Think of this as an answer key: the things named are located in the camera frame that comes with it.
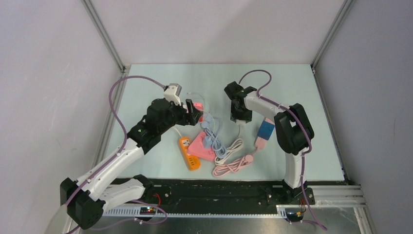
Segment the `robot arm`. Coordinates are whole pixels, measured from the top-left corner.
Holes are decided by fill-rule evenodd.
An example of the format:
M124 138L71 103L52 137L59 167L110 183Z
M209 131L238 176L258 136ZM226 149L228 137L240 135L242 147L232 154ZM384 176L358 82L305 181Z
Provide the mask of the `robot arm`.
M232 82L226 86L224 91L231 99L232 121L250 122L252 111L274 120L277 142L285 151L284 185L293 196L299 194L300 190L297 188L300 186L301 152L308 147L308 144L299 126L293 126L294 118L287 111L283 111L277 106L258 98L257 89L253 87L244 88L236 82ZM303 106L297 103L290 106L290 110L299 118L310 139L314 138L313 128Z
M170 84L164 91L165 98L152 101L147 114L128 132L126 144L119 153L121 146L76 181L67 178L60 184L61 204L67 203L74 191L81 188L67 204L67 214L82 229L97 223L106 210L139 199L152 185L144 176L108 186L126 167L159 143L161 135L169 128L175 124L195 125L198 122L202 112L190 99L183 105L178 97L180 90L180 85Z

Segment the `metal floor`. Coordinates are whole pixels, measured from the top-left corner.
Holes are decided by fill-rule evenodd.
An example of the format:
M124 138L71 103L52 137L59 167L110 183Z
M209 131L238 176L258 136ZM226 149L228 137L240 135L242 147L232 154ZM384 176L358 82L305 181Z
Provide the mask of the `metal floor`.
M318 208L315 214L328 233L360 234L353 208ZM125 217L102 217L95 227L105 227ZM312 220L306 213L304 219ZM312 224L289 225L281 218L169 218L158 225L125 222L104 231L81 231L82 234L325 234Z

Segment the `cable tie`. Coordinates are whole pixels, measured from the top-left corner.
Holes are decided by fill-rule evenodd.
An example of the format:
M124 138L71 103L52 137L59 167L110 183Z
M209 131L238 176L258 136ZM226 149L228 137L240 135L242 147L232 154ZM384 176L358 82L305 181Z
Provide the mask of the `cable tie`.
M286 106L284 106L282 103L278 103L278 109L280 109L280 110L282 110L282 108L281 107L285 107L285 108L287 108Z

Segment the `red wire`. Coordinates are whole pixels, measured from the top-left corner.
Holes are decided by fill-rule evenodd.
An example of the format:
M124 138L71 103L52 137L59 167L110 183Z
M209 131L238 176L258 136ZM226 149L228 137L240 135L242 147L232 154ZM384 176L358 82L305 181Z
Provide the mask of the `red wire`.
M161 205L161 197L159 196L159 194L154 194L153 196L158 198L158 206Z
M304 211L302 211L302 213L307 211L307 207L305 206L305 201L303 198L300 199L300 204L302 204L304 206Z

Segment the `gray wall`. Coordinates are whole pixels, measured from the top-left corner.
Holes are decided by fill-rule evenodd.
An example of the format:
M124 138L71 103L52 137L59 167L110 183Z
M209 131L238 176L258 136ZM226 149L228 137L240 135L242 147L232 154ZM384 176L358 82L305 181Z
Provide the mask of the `gray wall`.
M413 1L356 1L316 72L379 233L412 233Z
M119 77L81 1L0 3L0 227L43 233L92 166Z
M311 63L344 0L93 2L128 65Z

